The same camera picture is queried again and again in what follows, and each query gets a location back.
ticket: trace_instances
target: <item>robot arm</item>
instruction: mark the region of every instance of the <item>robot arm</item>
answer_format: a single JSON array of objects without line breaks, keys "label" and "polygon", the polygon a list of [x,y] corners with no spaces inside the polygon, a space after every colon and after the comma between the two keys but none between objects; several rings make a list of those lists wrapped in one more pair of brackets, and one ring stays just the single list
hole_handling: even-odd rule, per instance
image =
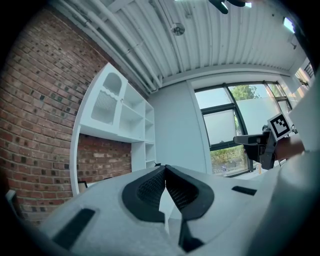
[{"label": "robot arm", "polygon": [[261,163],[261,167],[269,170],[274,167],[278,141],[291,133],[289,123],[281,112],[268,121],[262,134],[235,136],[233,141],[244,146],[249,159]]}]

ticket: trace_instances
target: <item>brick wall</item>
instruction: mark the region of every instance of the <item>brick wall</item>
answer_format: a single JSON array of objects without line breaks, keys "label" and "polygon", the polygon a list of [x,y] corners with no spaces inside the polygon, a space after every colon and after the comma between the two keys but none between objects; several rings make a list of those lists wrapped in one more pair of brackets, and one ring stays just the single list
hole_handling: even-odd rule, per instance
[{"label": "brick wall", "polygon": [[[50,8],[40,11],[24,28],[8,55],[0,80],[1,183],[16,191],[23,216],[35,224],[72,196],[72,128],[88,85],[108,62],[123,73],[97,44]],[[89,141],[94,141],[90,147],[83,145]],[[81,136],[79,148],[85,156],[79,158],[82,179],[130,170],[127,145]],[[110,157],[113,149],[118,154]],[[94,158],[102,153],[103,157]],[[123,156],[122,163],[128,164],[125,169],[118,161]],[[99,164],[106,166],[98,170]]]},{"label": "brick wall", "polygon": [[77,175],[92,183],[131,173],[131,144],[80,134]]}]

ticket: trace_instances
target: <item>white panel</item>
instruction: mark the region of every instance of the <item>white panel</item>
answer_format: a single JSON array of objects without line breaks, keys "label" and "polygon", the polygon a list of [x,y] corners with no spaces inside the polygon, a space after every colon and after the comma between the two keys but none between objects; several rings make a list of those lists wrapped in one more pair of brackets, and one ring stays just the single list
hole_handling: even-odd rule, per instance
[{"label": "white panel", "polygon": [[159,90],[151,95],[149,103],[154,108],[157,162],[206,173],[205,154],[210,153],[209,147],[204,152],[198,116],[187,83]]}]

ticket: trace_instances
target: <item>ceiling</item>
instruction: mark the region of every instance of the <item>ceiling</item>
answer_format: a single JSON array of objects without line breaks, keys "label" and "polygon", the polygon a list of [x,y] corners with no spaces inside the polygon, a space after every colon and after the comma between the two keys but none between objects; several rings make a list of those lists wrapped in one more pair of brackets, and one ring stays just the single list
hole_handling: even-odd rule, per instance
[{"label": "ceiling", "polygon": [[[176,74],[221,65],[259,65],[293,74],[295,63],[306,58],[283,26],[284,14],[265,1],[253,2],[252,8],[226,2],[229,13],[222,14],[208,0],[101,0],[126,35],[96,0],[60,0],[59,5],[63,2],[89,20],[149,91]],[[109,33],[90,15],[101,19]],[[174,23],[184,25],[183,35],[172,33]]]}]

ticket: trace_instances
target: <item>tree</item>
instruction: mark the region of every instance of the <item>tree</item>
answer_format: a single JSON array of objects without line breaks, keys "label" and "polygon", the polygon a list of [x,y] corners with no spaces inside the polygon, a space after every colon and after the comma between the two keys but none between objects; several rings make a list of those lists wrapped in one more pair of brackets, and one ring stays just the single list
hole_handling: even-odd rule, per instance
[{"label": "tree", "polygon": [[236,101],[258,99],[260,95],[256,93],[257,88],[251,85],[238,85],[231,89],[231,93]]}]

